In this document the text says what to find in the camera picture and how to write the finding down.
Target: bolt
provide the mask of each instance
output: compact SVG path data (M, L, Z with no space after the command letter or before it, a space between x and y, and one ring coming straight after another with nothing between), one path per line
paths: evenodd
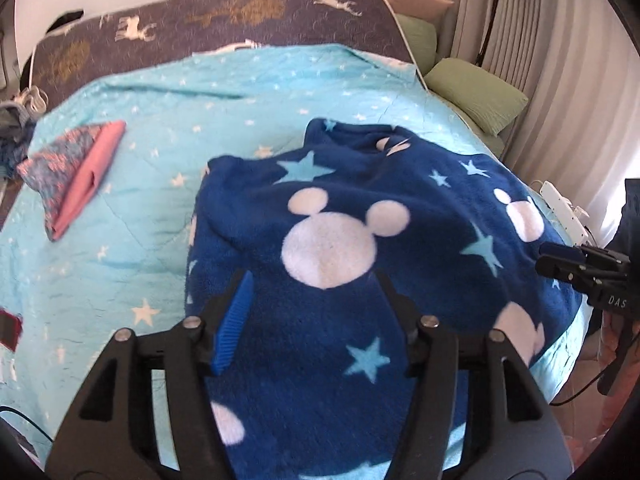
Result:
M420 324L425 328L436 328L440 324L440 320L435 316L422 316Z
M185 328L197 328L202 323L202 320L198 316L189 316L184 319L182 326Z
M504 342L504 332L497 328L492 328L489 330L489 339L494 343L502 343Z
M113 338L118 343L124 343L131 338L131 330L129 330L128 328L121 328L113 335Z

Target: teal star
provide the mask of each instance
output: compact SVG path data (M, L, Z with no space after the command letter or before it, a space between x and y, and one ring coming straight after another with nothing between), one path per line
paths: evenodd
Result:
M466 169L466 174L468 175L482 175L487 178L491 178L489 175L486 174L486 170L478 170L478 168L474 166L474 162L471 159L469 159L468 164L465 164L464 162L460 162L460 164L464 166L464 168Z
M433 170L429 175L429 178L432 178L433 180L435 180L438 183L438 186L451 187L450 184L447 182L447 177L439 174L438 170Z
M345 370L345 375L353 375L359 372L363 372L371 383L376 383L376 375L378 374L378 368L384 365L388 365L391 362L385 355L380 355L380 338L377 337L373 340L373 343L365 350L354 348L347 345L347 350L351 354L351 357L356 361Z
M308 152L305 155L305 158L299 162L278 160L276 164L287 170L287 174L277 182L274 182L274 184L280 184L281 182L311 182L316 176L335 173L335 170L332 170L331 168L314 165L313 150Z
M494 237L491 235L484 236L482 231L478 228L476 224L471 222L471 225L474 227L476 231L476 236L478 240L469 244L464 249L460 251L460 254L476 254L477 256L482 256L484 258L486 264L491 269L491 273L494 277L498 276L498 269L500 267L503 269L504 267L498 261L498 258L495 257L494 254Z
M369 465L369 462L365 462L360 467L346 473L329 476L300 475L300 480L380 480L385 477L390 464L391 462L382 462L377 465Z

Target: navy blue blanket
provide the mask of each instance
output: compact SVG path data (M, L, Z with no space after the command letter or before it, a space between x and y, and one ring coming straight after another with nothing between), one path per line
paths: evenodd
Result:
M210 160L191 226L187 314L236 269L255 277L234 360L208 384L240 480L384 476L414 383L372 270L455 330L500 327L527 363L580 307L534 271L561 239L527 188L401 127L314 119L302 149Z

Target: power strip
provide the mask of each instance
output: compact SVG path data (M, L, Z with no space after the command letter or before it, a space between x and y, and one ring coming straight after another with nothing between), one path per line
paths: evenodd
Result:
M562 196L555 186L545 180L540 188L540 195L545 200L549 209L553 211L574 245L581 245L589 240L589 234L576 217L571 208L571 202Z

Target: pink and gray folded garment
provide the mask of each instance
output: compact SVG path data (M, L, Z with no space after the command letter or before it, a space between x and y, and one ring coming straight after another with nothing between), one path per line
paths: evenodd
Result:
M94 196L124 129L124 121L79 126L18 166L25 184L42 196L49 240L59 240Z

